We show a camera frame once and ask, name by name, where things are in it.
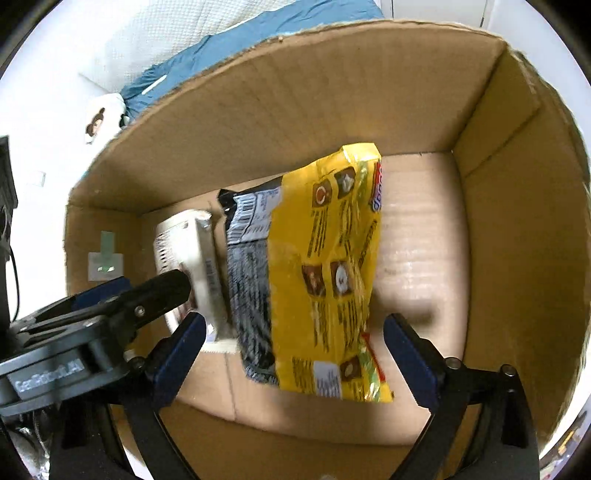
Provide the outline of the white biscuit box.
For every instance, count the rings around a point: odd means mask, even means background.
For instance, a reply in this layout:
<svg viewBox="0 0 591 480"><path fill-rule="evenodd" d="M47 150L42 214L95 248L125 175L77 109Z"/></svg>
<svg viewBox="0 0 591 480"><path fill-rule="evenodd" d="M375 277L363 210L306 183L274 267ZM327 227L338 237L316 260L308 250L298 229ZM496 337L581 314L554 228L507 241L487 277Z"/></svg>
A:
<svg viewBox="0 0 591 480"><path fill-rule="evenodd" d="M221 289L211 212L189 209L159 223L153 250L157 273L178 269L191 285L188 300L165 315L168 329L175 330L195 310L205 319L207 343L230 339L233 333Z"/></svg>

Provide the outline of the yellow black noodle packet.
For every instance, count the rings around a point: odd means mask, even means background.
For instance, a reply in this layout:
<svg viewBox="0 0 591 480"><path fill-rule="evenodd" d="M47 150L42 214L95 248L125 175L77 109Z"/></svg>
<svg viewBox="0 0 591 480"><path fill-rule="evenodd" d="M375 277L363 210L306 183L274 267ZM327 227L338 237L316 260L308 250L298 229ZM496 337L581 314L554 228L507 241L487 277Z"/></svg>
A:
<svg viewBox="0 0 591 480"><path fill-rule="evenodd" d="M325 398L391 401L369 334L382 186L377 146L356 143L252 188L219 191L247 378Z"/></svg>

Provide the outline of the white bear print pillow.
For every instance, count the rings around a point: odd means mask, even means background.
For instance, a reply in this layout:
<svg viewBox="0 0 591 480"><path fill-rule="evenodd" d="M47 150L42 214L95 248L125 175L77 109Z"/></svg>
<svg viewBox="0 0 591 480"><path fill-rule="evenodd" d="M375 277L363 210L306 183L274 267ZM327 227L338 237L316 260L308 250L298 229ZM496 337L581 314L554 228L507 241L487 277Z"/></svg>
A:
<svg viewBox="0 0 591 480"><path fill-rule="evenodd" d="M84 147L104 148L121 130L126 107L119 93L86 99L73 116L73 137Z"/></svg>

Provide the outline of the cardboard box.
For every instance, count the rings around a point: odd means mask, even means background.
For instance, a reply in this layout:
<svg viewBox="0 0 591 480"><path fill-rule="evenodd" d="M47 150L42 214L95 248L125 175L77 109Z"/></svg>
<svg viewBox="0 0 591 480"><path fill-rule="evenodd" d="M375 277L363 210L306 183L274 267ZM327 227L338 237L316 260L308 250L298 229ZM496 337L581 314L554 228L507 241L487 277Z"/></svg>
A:
<svg viewBox="0 0 591 480"><path fill-rule="evenodd" d="M445 356L517 370L537 441L565 416L590 330L590 172L556 90L504 39L414 21L264 41L156 102L69 195L67 288L109 232L154 275L157 225L280 180L270 233L277 362L254 382L201 353L165 425L203 479L385 479L424 428L383 337L404 315Z"/></svg>

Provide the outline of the white quilted headboard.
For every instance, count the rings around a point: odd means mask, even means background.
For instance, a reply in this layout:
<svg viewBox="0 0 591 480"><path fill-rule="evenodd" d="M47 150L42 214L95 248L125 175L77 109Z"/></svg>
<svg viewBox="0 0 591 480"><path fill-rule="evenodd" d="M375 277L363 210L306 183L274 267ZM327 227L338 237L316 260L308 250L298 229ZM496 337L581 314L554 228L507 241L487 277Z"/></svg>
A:
<svg viewBox="0 0 591 480"><path fill-rule="evenodd" d="M117 92L148 67L287 1L83 1L79 73Z"/></svg>

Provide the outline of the blue bed sheet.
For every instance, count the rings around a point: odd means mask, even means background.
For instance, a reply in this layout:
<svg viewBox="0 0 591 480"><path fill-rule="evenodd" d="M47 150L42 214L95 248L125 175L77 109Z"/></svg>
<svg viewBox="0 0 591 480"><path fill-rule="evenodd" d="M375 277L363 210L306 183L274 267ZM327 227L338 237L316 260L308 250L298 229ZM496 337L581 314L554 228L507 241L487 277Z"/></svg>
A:
<svg viewBox="0 0 591 480"><path fill-rule="evenodd" d="M263 41L337 23L383 18L375 2L363 0L294 1L276 11L263 12L224 32L207 35L146 69L120 90L125 115L135 120L184 81Z"/></svg>

